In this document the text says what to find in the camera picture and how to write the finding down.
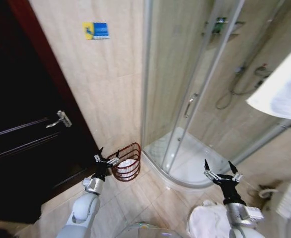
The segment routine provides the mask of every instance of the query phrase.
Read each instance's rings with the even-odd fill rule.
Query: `chrome bar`
[[[151,43],[151,28],[152,28],[152,7],[153,0],[144,1],[144,38],[143,38],[143,70],[142,70],[142,110],[141,110],[141,148],[145,145],[146,136],[146,114],[147,114],[147,92],[148,92],[148,77],[150,65],[150,43]]]
[[[194,93],[191,97],[190,97],[190,100],[189,100],[189,103],[186,107],[186,110],[185,110],[185,113],[184,113],[184,117],[185,118],[188,118],[189,115],[187,114],[187,111],[189,110],[191,104],[194,102],[195,98],[198,96],[199,94],[198,93]]]

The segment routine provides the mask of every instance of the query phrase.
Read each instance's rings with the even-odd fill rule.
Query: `bathroom fixture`
[[[227,17],[218,17],[216,20],[216,23],[214,25],[213,31],[212,31],[212,36],[209,42],[209,45],[207,49],[212,49],[216,48],[220,39],[221,34],[224,31],[224,28],[228,24]],[[237,29],[242,27],[245,24],[244,21],[237,21],[235,22],[235,26],[233,27],[231,34],[229,36],[229,39],[227,42],[231,41],[235,37],[237,37],[239,34],[235,33]]]
[[[278,192],[264,205],[265,221],[257,230],[265,237],[291,238],[291,181],[284,181],[275,189]]]
[[[140,173],[140,155],[141,147],[136,142],[122,148],[117,153],[109,155],[108,160],[119,158],[118,165],[111,168],[113,176],[121,182],[134,180]]]
[[[267,69],[266,65],[267,64],[264,63],[262,66],[257,67],[255,69],[254,75],[261,77],[261,79],[254,85],[254,88],[246,90],[246,91],[241,91],[241,92],[237,92],[235,89],[236,89],[238,83],[240,82],[242,76],[246,72],[247,67],[242,66],[242,67],[237,68],[237,70],[235,72],[235,77],[228,86],[228,92],[226,92],[223,96],[221,96],[216,101],[215,107],[219,110],[226,109],[226,108],[228,108],[228,106],[230,105],[230,103],[232,101],[232,96],[243,96],[243,95],[247,95],[247,94],[251,94],[251,93],[255,92],[257,90],[257,88],[259,88],[261,86],[261,84],[264,82],[264,80],[267,77],[269,77],[269,75],[272,73],[272,71]],[[220,103],[225,98],[227,98],[227,102],[223,106],[220,106]]]
[[[236,72],[235,72],[235,76],[232,80],[232,82],[229,84],[228,86],[228,91],[226,93],[224,93],[215,103],[215,108],[218,110],[224,110],[226,108],[229,107],[229,105],[231,104],[232,101],[232,97],[233,95],[236,96],[243,96],[246,94],[250,94],[253,93],[260,85],[261,83],[258,85],[258,83],[256,84],[255,88],[250,89],[250,90],[246,90],[246,91],[242,91],[242,92],[235,92],[235,88],[238,85],[238,83],[241,81],[241,78],[243,77],[243,75],[245,74],[245,72],[247,71],[248,67],[251,65],[251,63],[253,62],[253,60],[255,59],[255,57],[257,56],[257,53],[261,50],[261,48],[264,46],[264,44],[266,43],[266,41],[268,40],[268,35],[266,34],[268,28],[270,27],[270,25],[272,24],[273,20],[275,19],[279,9],[281,8],[281,6],[284,4],[285,0],[279,0],[278,4],[276,5],[276,7],[273,9],[273,11],[271,12],[268,20],[266,21],[266,23],[263,25],[261,33],[258,36],[258,39],[255,41],[253,47],[251,48],[251,51],[249,52],[249,54],[247,55],[244,63],[242,64],[241,67],[239,67]]]

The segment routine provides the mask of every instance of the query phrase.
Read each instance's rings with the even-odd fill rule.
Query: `shower enclosure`
[[[245,102],[291,50],[267,50],[284,4],[145,1],[142,147],[166,179],[209,186],[204,159],[225,173],[291,125]]]

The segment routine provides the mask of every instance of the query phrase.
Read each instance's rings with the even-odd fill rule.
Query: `yellow logo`
[[[86,40],[92,40],[92,37],[94,36],[94,26],[92,22],[83,22],[82,27],[84,29]]]

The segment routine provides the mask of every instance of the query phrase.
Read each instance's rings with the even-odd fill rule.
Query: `door handle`
[[[198,93],[194,93],[194,94],[190,97],[189,103],[187,104],[187,107],[186,107],[186,110],[185,110],[185,113],[184,113],[184,117],[185,117],[185,118],[188,118],[188,117],[189,117],[189,115],[187,114],[187,111],[189,110],[190,105],[191,105],[192,102],[197,98],[198,95],[199,95]]]
[[[59,110],[57,112],[57,115],[59,117],[58,121],[52,123],[52,124],[49,124],[46,126],[46,128],[49,128],[49,127],[53,127],[53,126],[56,126],[58,123],[60,123],[61,121],[64,123],[64,125],[66,127],[71,127],[72,126],[72,122],[71,120],[67,117],[66,113],[64,111],[61,111]]]

